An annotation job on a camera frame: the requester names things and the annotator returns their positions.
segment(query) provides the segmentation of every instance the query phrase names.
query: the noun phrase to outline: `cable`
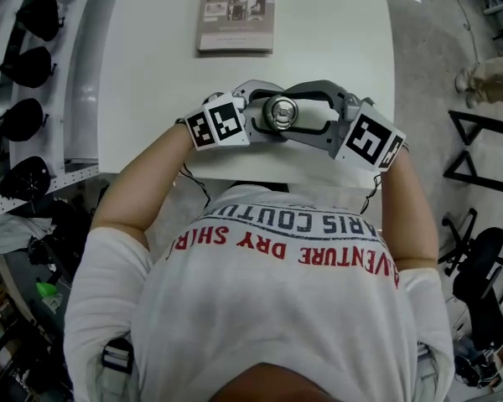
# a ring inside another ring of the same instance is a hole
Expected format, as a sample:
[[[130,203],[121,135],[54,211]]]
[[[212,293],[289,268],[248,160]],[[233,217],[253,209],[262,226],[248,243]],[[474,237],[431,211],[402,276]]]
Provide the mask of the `cable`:
[[[480,64],[479,62],[479,53],[477,52],[477,45],[475,44],[475,36],[473,34],[473,30],[471,28],[471,22],[469,21],[468,14],[464,10],[464,6],[462,6],[462,3],[460,0],[456,0],[456,2],[460,6],[460,10],[462,10],[462,13],[464,14],[464,18],[466,19],[466,23],[464,24],[464,28],[469,31],[469,35],[471,36],[471,43],[473,44],[473,51],[475,52],[475,61],[477,61],[477,64]]]
[[[456,319],[456,322],[454,323],[453,325],[453,328],[456,328],[459,323],[460,323],[460,319],[463,317],[463,315],[468,311],[468,307],[466,306],[466,308],[462,311],[462,314],[459,315],[459,318]]]
[[[361,208],[361,211],[360,211],[360,214],[363,214],[366,210],[367,210],[367,207],[369,207],[369,200],[375,196],[375,193],[376,191],[378,190],[378,187],[381,185],[382,183],[382,179],[380,177],[380,174],[378,174],[377,176],[375,176],[374,178],[374,181],[375,181],[375,188],[372,190],[371,193],[369,193],[369,195],[366,197],[366,200],[365,202],[363,203],[363,207]]]
[[[207,206],[210,204],[210,195],[209,193],[207,192],[207,189],[205,188],[205,184],[200,182],[199,180],[197,180],[195,177],[194,177],[194,174],[192,174],[192,172],[186,167],[186,164],[183,164],[183,168],[184,170],[188,173],[183,173],[183,170],[179,170],[179,173],[181,173],[183,176],[185,176],[186,178],[189,178],[190,180],[194,180],[194,182],[196,182],[196,184],[201,188],[201,190],[203,191],[203,193],[205,194],[205,196],[207,197],[207,204],[205,204],[204,206],[204,209],[207,208]]]

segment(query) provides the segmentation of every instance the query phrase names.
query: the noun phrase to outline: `green object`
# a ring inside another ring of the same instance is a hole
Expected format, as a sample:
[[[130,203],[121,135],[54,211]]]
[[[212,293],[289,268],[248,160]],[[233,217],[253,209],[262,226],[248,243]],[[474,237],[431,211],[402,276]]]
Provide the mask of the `green object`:
[[[56,286],[51,285],[49,283],[43,283],[42,281],[39,281],[35,283],[37,286],[37,291],[41,295],[42,298],[45,298],[47,296],[54,296],[56,294]]]

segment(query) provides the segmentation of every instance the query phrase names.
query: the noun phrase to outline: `white table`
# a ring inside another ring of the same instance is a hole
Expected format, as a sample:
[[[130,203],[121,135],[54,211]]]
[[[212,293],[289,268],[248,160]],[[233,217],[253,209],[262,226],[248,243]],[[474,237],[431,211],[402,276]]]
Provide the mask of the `white table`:
[[[216,91],[250,79],[288,88],[332,80],[371,97],[393,121],[395,74],[386,0],[277,0],[274,52],[203,57],[195,52],[200,0],[117,0],[102,62],[98,104],[101,171],[120,172],[175,119]],[[305,121],[319,127],[322,121]],[[195,154],[199,178],[373,188],[373,173],[296,142]]]

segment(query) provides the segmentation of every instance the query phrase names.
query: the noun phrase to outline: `book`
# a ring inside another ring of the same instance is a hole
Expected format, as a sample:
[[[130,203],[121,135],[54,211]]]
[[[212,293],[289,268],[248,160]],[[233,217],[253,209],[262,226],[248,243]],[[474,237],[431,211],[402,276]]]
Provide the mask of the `book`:
[[[197,49],[271,53],[276,0],[201,0]]]

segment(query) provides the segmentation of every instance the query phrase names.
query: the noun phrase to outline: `black office chair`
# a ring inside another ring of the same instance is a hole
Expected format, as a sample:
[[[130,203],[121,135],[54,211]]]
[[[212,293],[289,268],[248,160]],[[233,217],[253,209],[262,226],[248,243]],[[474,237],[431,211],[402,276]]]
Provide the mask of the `black office chair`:
[[[488,228],[472,240],[470,236],[477,212],[471,209],[469,213],[472,219],[463,239],[460,239],[449,219],[442,221],[453,232],[456,247],[438,263],[452,262],[445,270],[447,276],[451,276],[455,268],[459,269],[453,283],[453,295],[468,307],[475,348],[481,351],[496,349],[503,345],[503,315],[492,286],[503,269],[503,258],[499,257],[503,246],[503,230]],[[495,263],[501,266],[488,278]]]
[[[451,264],[449,268],[444,270],[445,275],[450,277],[456,267],[460,266],[460,261],[464,255],[472,255],[473,257],[466,258],[462,264],[476,261],[479,266],[484,267],[484,269],[480,270],[479,274],[484,274],[485,276],[490,273],[494,263],[497,262],[501,267],[495,271],[495,276],[493,276],[495,280],[503,267],[503,258],[499,257],[501,247],[503,246],[503,230],[488,228],[481,232],[475,240],[472,240],[471,233],[477,219],[477,211],[469,209],[469,214],[471,215],[471,220],[462,239],[453,222],[448,218],[442,219],[442,225],[448,226],[453,234],[455,247],[449,253],[439,258],[438,263],[443,264],[444,262],[448,262]]]

